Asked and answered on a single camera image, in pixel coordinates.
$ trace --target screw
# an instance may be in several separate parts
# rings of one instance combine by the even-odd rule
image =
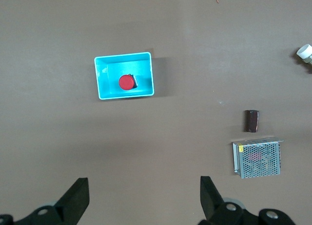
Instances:
[[[236,206],[233,205],[233,204],[227,204],[227,205],[226,205],[226,208],[227,208],[228,210],[230,210],[230,211],[235,211],[235,210],[236,210]]]
[[[278,219],[278,215],[273,211],[268,211],[267,216],[271,219]]]
[[[46,214],[48,212],[47,209],[42,209],[38,212],[38,215],[43,215],[43,214]]]

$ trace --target red round object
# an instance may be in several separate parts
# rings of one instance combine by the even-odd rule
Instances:
[[[135,80],[131,75],[123,75],[119,79],[119,86],[123,90],[131,90],[135,86]]]

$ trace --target yellow sticker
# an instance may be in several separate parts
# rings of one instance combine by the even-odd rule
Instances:
[[[244,152],[244,146],[241,143],[238,144],[238,150],[240,153]]]

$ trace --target perforated metal casing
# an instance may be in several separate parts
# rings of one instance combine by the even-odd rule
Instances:
[[[234,171],[241,178],[279,175],[280,145],[276,137],[233,142]]]

